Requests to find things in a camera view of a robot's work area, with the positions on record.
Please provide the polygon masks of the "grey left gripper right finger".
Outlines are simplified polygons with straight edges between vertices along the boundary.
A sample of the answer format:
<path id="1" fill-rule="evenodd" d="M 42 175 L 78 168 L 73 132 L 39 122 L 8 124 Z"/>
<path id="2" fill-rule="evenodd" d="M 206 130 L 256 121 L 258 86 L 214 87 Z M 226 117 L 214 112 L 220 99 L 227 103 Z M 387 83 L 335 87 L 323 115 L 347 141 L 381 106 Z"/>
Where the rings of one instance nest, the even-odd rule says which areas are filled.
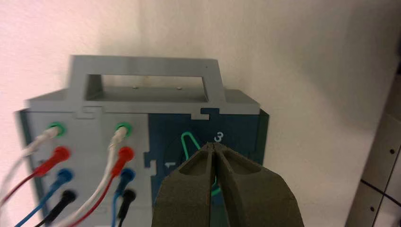
<path id="1" fill-rule="evenodd" d="M 215 171 L 230 227 L 302 227 L 297 200 L 277 173 L 220 144 Z"/>

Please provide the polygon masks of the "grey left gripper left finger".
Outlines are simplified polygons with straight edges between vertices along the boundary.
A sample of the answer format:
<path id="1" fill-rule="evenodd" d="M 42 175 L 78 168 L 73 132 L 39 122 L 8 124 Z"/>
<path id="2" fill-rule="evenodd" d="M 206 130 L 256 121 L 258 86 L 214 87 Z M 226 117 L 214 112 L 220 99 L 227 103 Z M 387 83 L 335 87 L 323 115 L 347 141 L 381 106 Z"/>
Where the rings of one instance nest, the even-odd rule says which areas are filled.
<path id="1" fill-rule="evenodd" d="M 152 226 L 208 227 L 214 164 L 214 145 L 207 143 L 165 177 L 153 208 Z"/>

